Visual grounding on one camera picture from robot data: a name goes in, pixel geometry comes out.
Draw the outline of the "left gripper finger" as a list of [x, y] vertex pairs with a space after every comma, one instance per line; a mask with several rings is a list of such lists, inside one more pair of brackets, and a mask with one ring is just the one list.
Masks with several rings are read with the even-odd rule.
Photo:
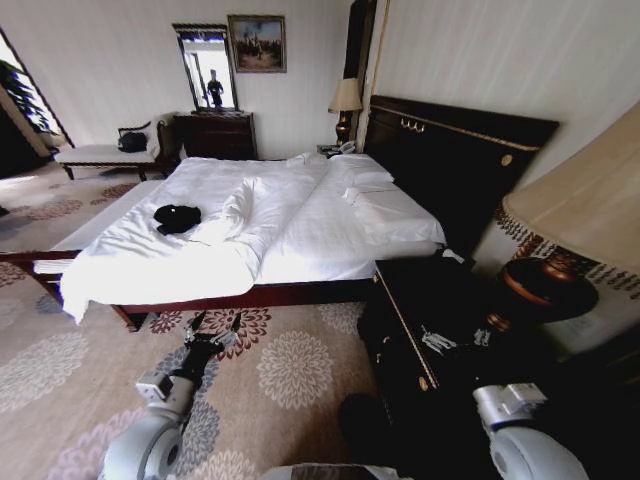
[[207, 339], [199, 333], [199, 328], [207, 314], [207, 311], [204, 310], [198, 313], [195, 317], [193, 317], [188, 324], [188, 326], [184, 329], [184, 345], [191, 345], [193, 343], [202, 343], [207, 342]]
[[241, 327], [242, 314], [238, 313], [231, 326], [218, 337], [218, 343], [223, 347], [232, 347], [239, 341], [238, 332]]

